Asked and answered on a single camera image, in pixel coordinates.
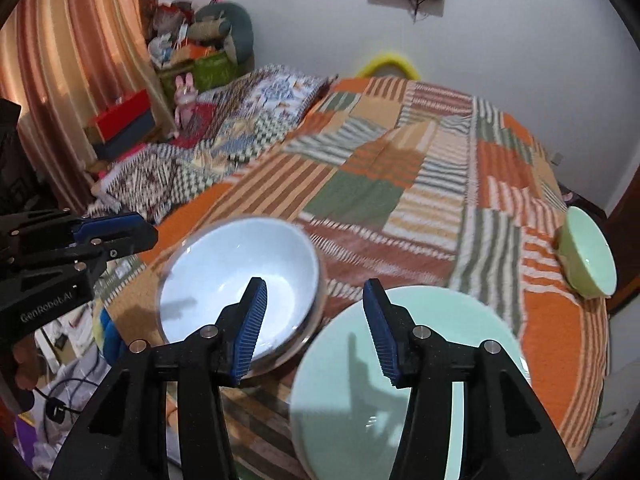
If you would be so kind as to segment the person's left hand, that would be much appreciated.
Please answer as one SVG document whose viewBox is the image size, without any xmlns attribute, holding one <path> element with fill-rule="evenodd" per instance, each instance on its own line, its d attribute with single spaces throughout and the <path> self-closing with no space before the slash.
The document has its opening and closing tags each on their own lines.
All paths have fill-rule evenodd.
<svg viewBox="0 0 640 480">
<path fill-rule="evenodd" d="M 35 337 L 29 335 L 13 346 L 13 357 L 17 362 L 15 383 L 23 390 L 34 390 L 39 378 L 39 361 Z"/>
</svg>

